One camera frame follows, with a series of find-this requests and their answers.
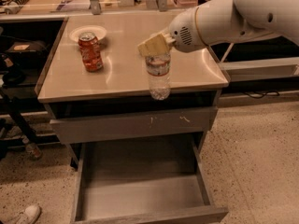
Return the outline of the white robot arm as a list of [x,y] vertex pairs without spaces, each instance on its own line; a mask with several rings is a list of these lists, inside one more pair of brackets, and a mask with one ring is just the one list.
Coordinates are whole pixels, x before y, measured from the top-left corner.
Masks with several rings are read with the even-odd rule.
[[166,28],[141,42],[138,51],[147,57],[172,48],[193,52],[277,36],[299,45],[299,0],[210,0],[178,14]]

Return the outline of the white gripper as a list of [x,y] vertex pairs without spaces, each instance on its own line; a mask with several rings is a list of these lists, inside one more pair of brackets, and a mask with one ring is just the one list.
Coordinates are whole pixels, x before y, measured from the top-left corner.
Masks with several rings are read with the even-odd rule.
[[192,7],[178,14],[168,28],[150,35],[137,48],[141,56],[158,56],[168,53],[174,47],[189,53],[206,47],[197,24],[198,7]]

